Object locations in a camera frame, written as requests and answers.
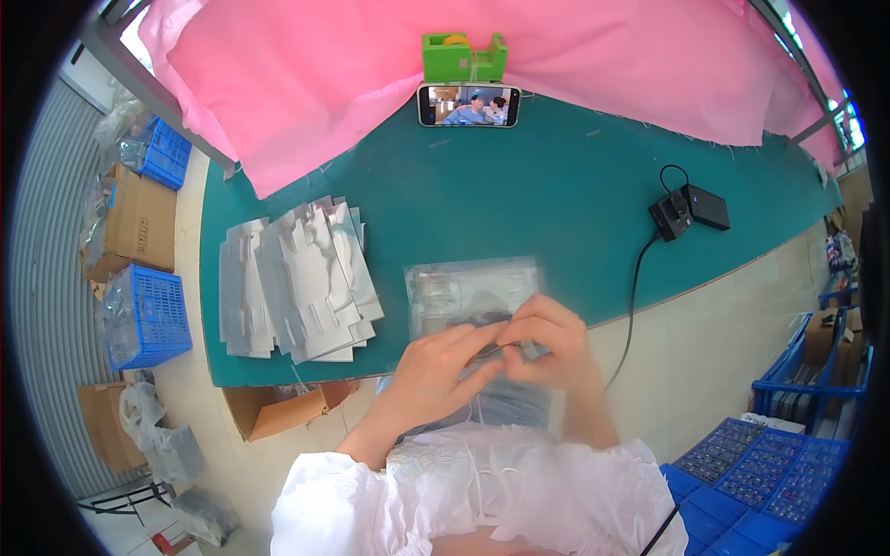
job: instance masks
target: sticker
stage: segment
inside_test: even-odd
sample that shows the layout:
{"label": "sticker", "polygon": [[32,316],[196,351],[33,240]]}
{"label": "sticker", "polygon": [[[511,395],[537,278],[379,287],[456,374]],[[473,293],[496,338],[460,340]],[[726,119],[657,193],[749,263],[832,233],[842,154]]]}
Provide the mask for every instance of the sticker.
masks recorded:
{"label": "sticker", "polygon": [[139,236],[136,239],[136,252],[146,254],[149,250],[149,219],[139,219]]}

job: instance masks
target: black device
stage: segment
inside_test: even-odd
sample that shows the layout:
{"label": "black device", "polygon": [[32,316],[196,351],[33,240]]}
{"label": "black device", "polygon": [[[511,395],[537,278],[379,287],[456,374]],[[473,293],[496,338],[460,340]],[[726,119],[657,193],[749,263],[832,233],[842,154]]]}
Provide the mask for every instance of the black device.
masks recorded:
{"label": "black device", "polygon": [[680,192],[686,198],[692,220],[717,230],[729,229],[729,213],[726,211],[726,201],[713,193],[708,193],[702,188],[686,183]]}
{"label": "black device", "polygon": [[513,127],[520,97],[520,88],[511,85],[422,83],[417,88],[417,117],[427,127]]}
{"label": "black device", "polygon": [[670,191],[649,207],[649,214],[665,241],[673,241],[692,225],[689,203],[679,191]]}

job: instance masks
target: charger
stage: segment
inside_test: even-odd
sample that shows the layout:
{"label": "charger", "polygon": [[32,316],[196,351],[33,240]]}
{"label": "charger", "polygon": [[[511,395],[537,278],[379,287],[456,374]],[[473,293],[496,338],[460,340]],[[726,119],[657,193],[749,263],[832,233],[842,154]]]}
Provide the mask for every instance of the charger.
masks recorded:
{"label": "charger", "polygon": [[[680,190],[671,191],[665,185],[664,172],[668,168],[676,168],[683,172],[686,183]],[[627,352],[630,350],[630,339],[634,333],[634,301],[636,300],[636,281],[640,277],[640,265],[643,263],[643,255],[649,250],[659,238],[665,241],[674,241],[683,235],[693,222],[700,222],[711,228],[718,230],[729,229],[729,213],[726,211],[726,201],[721,197],[709,193],[702,188],[696,187],[689,183],[689,175],[678,165],[665,165],[659,173],[661,187],[665,189],[667,195],[658,200],[649,207],[649,215],[655,221],[656,230],[649,239],[649,243],[640,251],[640,255],[636,258],[636,267],[634,268],[634,280],[630,286],[630,303],[627,311],[627,342],[624,344],[624,353],[621,355],[621,361],[618,363],[611,379],[606,383],[608,389],[618,373],[624,366],[624,360],[627,359]]]}

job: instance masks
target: white protective gown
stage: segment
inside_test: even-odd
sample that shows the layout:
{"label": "white protective gown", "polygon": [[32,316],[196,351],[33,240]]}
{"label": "white protective gown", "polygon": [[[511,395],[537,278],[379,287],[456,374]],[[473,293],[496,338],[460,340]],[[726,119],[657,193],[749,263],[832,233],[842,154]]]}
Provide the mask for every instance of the white protective gown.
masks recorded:
{"label": "white protective gown", "polygon": [[[439,536],[496,526],[564,554],[640,554],[674,509],[651,450],[559,444],[541,429],[463,423],[406,439],[371,471],[302,454],[272,511],[272,556],[424,555]],[[676,515],[649,554],[682,556]]]}

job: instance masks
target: jeans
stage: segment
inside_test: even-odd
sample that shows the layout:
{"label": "jeans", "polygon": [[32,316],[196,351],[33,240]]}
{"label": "jeans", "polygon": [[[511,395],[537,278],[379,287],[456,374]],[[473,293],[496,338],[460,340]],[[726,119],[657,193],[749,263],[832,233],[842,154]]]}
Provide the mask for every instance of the jeans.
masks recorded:
{"label": "jeans", "polygon": [[[465,370],[461,378],[469,373],[470,370]],[[378,378],[377,393],[385,390],[391,382],[392,375]],[[405,437],[444,429],[465,421],[495,426],[519,424],[546,429],[549,416],[550,390],[535,384],[512,381],[502,373],[470,399],[467,405],[444,419],[411,429],[401,435],[396,444],[401,443]]]}

